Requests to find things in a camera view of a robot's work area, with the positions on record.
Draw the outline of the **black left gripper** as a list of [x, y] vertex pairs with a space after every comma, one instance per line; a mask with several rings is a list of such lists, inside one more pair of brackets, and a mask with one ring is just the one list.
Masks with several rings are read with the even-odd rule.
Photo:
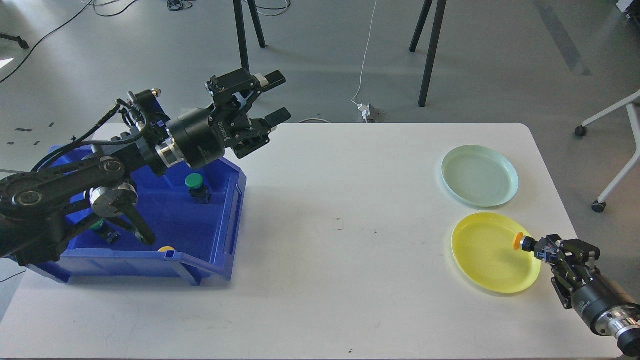
[[[275, 128], [290, 120], [290, 112], [282, 107], [265, 118], [256, 119], [246, 114], [261, 94], [285, 82], [279, 70], [263, 75], [241, 68], [212, 76], [205, 84], [212, 104], [192, 109], [167, 124], [183, 161], [193, 170], [214, 162], [226, 153], [226, 138], [233, 139], [231, 150], [238, 159], [267, 145]], [[214, 112], [229, 114], [214, 115]]]

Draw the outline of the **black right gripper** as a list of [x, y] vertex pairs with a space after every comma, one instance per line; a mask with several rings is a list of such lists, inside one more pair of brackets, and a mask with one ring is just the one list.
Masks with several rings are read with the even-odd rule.
[[574, 309], [592, 331], [638, 328], [638, 304], [619, 284], [601, 275], [595, 262], [601, 250], [580, 239], [552, 236], [556, 260], [549, 264], [551, 284], [564, 309]]

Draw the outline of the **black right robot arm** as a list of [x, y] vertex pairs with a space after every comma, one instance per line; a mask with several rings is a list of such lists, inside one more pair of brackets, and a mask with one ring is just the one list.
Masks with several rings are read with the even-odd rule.
[[580, 239], [548, 235], [556, 258], [550, 262], [551, 284], [564, 309], [574, 310], [599, 337], [614, 337], [627, 357], [639, 357], [639, 303], [596, 262], [601, 250]]

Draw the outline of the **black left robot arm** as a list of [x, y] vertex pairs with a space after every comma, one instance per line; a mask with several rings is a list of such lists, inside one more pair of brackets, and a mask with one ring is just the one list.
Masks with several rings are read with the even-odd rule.
[[72, 239], [101, 220], [142, 244], [154, 244], [157, 238], [136, 208], [131, 174], [148, 167], [161, 177], [180, 163], [197, 170], [222, 158], [226, 149], [247, 157], [291, 118], [285, 108], [264, 118], [248, 116], [261, 94], [285, 82], [278, 70], [261, 75], [241, 68], [212, 76], [205, 85], [211, 104], [174, 120], [157, 101], [160, 89], [118, 99], [89, 134], [118, 113], [128, 132], [110, 140], [89, 141], [84, 135], [48, 153], [32, 171], [1, 180], [1, 256], [22, 267], [57, 262]]

